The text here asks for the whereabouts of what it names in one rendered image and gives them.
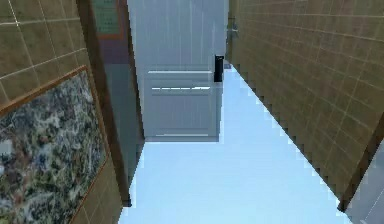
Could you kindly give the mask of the white panelled room door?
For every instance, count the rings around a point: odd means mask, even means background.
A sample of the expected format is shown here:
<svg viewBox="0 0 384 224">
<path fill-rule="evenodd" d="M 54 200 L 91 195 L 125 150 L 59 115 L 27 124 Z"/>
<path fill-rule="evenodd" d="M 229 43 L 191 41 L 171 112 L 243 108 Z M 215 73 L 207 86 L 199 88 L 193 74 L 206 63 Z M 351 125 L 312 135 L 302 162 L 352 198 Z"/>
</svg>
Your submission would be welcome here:
<svg viewBox="0 0 384 224">
<path fill-rule="evenodd" d="M 144 136 L 217 142 L 229 0 L 128 0 Z"/>
</svg>

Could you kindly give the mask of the framed mottled grey picture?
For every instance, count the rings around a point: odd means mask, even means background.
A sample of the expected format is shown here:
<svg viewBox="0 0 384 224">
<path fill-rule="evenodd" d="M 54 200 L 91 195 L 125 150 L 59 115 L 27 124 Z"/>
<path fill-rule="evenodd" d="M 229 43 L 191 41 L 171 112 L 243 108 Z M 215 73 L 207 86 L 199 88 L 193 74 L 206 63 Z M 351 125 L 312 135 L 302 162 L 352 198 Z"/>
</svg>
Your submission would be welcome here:
<svg viewBox="0 0 384 224">
<path fill-rule="evenodd" d="M 108 158 L 83 65 L 0 109 L 0 224 L 69 224 Z"/>
</svg>

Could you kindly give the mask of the framed green picture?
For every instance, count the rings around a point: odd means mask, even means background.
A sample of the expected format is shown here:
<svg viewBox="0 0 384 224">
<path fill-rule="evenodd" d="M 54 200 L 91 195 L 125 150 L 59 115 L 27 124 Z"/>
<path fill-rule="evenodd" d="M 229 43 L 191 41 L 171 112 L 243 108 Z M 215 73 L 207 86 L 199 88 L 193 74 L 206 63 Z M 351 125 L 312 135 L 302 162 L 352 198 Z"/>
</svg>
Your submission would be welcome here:
<svg viewBox="0 0 384 224">
<path fill-rule="evenodd" d="M 121 13 L 119 0 L 91 0 L 95 26 L 101 39 L 121 39 Z"/>
</svg>

